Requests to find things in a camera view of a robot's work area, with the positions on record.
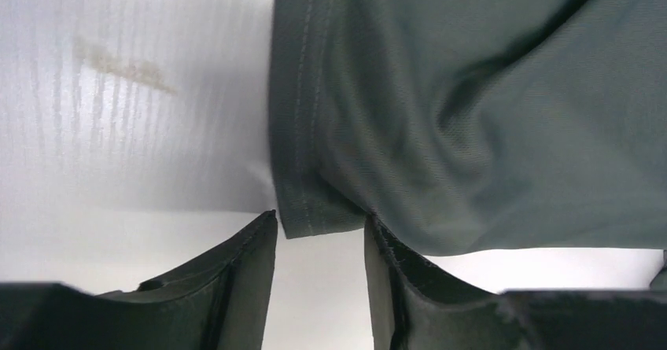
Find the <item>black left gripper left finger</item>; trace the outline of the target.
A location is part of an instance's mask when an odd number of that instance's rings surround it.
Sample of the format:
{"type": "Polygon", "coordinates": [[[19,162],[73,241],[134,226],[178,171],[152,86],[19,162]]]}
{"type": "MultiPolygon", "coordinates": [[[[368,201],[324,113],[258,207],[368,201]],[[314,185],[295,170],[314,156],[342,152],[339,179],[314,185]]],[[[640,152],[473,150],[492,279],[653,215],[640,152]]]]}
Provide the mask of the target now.
{"type": "Polygon", "coordinates": [[[1,286],[4,349],[259,349],[275,270],[274,211],[225,242],[101,295],[61,283],[1,286]]]}

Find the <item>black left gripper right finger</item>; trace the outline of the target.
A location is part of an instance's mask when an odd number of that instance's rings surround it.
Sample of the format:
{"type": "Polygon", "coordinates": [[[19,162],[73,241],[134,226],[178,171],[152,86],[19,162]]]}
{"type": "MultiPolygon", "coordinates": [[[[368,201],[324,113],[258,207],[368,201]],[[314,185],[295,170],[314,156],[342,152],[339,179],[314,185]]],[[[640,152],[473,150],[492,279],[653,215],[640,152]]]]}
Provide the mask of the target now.
{"type": "Polygon", "coordinates": [[[364,227],[376,349],[655,349],[666,294],[533,290],[493,294],[414,252],[377,218],[364,227]]]}

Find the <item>dark grey t shirt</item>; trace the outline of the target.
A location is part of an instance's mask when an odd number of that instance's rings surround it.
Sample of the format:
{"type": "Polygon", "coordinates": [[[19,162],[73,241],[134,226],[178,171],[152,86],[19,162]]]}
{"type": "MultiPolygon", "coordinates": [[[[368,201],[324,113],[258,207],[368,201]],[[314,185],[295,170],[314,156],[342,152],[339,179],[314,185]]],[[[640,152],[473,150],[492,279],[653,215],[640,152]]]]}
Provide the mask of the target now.
{"type": "Polygon", "coordinates": [[[666,247],[666,0],[275,0],[288,238],[666,247]]]}

